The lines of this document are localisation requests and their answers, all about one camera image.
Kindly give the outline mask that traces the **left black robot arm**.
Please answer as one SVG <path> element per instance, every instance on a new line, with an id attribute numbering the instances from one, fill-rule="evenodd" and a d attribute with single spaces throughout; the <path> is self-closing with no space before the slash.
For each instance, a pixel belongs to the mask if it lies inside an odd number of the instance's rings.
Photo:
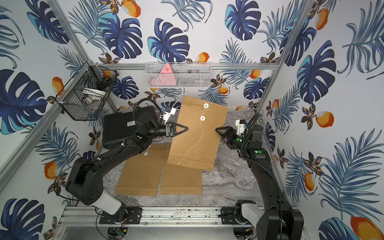
<path id="1" fill-rule="evenodd" d="M 122 222 L 126 205 L 104 190 L 103 177 L 122 162 L 143 153 L 156 137 L 176 137 L 189 130 L 177 123 L 159 124 L 149 117 L 135 120 L 136 132 L 120 146 L 95 156 L 89 161 L 81 157 L 72 166 L 65 189 L 86 206 L 102 210 Z"/>

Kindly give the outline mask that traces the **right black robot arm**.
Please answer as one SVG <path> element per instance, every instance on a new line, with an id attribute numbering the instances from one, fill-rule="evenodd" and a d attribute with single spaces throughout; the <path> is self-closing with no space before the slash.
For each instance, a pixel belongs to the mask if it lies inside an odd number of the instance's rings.
<path id="1" fill-rule="evenodd" d="M 250 240 L 299 240 L 304 228 L 302 213 L 295 210 L 280 188 L 268 151 L 263 148 L 263 128 L 253 125 L 239 134 L 232 127 L 216 128 L 226 146 L 238 152 L 256 177 L 264 207 L 254 201 L 239 200 L 233 208 L 223 207 L 224 225 L 251 225 Z"/>

